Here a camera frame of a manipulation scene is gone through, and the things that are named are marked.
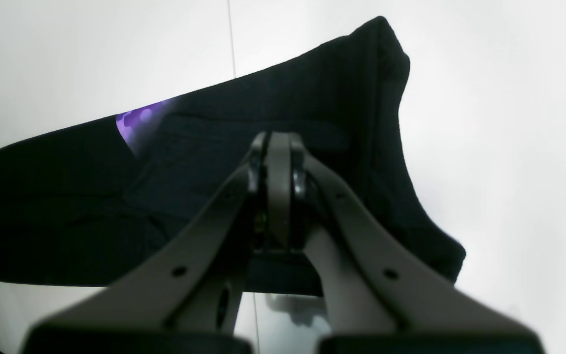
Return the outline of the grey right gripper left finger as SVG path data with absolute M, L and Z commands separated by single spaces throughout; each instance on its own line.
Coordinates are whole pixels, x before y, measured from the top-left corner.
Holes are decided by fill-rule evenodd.
M 34 325 L 25 354 L 251 354 L 233 335 L 252 256 L 262 132 L 190 224 L 98 294 Z

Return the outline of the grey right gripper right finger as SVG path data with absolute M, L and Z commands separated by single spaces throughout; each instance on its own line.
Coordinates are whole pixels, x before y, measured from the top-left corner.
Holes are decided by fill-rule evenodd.
M 320 354 L 544 352 L 530 328 L 411 255 L 299 135 L 269 134 L 266 151 L 266 249 L 316 269 L 333 331 Z

